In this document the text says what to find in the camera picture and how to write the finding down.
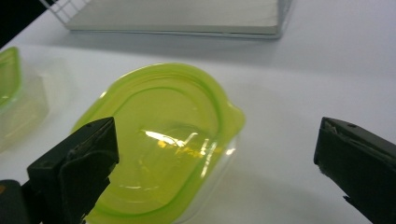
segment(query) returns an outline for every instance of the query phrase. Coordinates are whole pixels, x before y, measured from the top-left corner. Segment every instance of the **container lid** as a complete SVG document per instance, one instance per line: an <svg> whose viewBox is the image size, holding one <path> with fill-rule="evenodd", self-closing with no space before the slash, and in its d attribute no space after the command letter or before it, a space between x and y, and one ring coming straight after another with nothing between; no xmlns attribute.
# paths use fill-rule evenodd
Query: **container lid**
<svg viewBox="0 0 396 224"><path fill-rule="evenodd" d="M20 87L20 60L13 47L0 52L0 107L9 103Z"/></svg>
<svg viewBox="0 0 396 224"><path fill-rule="evenodd" d="M121 77L74 130L106 117L116 121L120 164L90 223L171 223L245 123L211 76L180 63Z"/></svg>

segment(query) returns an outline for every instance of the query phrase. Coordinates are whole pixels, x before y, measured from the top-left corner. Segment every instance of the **wire rack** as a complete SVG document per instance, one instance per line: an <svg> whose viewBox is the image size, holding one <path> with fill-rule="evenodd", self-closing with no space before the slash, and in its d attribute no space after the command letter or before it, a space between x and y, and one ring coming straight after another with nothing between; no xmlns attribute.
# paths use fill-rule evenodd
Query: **wire rack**
<svg viewBox="0 0 396 224"><path fill-rule="evenodd" d="M39 0L59 21L67 24L91 0Z"/></svg>

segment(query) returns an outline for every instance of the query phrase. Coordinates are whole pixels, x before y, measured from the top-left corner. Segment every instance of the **plastic container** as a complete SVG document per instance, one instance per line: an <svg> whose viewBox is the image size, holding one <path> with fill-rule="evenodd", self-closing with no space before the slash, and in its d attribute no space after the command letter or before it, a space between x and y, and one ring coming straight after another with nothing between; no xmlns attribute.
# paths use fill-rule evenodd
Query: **plastic container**
<svg viewBox="0 0 396 224"><path fill-rule="evenodd" d="M235 151L230 143L245 123L211 76L179 63L154 64L121 77L74 130L110 116L116 121L120 164L88 215L91 224L188 219L224 172Z"/></svg>
<svg viewBox="0 0 396 224"><path fill-rule="evenodd" d="M31 132L48 114L42 78L21 62L18 49L0 53L0 152Z"/></svg>

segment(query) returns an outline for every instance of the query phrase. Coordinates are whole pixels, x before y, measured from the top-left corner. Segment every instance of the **green lid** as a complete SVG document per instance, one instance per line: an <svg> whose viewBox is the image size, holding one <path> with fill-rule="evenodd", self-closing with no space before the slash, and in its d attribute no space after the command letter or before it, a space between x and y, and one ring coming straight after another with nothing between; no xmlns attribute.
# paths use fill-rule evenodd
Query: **green lid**
<svg viewBox="0 0 396 224"><path fill-rule="evenodd" d="M245 123L207 73L180 64L133 71L105 91L74 130L114 117L120 164L90 223L171 223L189 206Z"/></svg>
<svg viewBox="0 0 396 224"><path fill-rule="evenodd" d="M0 107L6 105L21 87L20 61L17 48L0 52Z"/></svg>

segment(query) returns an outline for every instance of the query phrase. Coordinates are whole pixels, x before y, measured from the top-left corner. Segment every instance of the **white table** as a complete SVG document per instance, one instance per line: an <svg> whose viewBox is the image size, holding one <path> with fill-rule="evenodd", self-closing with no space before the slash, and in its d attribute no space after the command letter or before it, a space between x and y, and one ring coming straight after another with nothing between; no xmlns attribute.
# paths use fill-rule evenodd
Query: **white table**
<svg viewBox="0 0 396 224"><path fill-rule="evenodd" d="M296 0L279 40L70 33L44 13L5 47L44 77L50 112L0 154L0 179L66 138L113 81L136 68L197 66L243 109L239 152L190 224L370 223L313 163L322 117L396 143L396 2Z"/></svg>

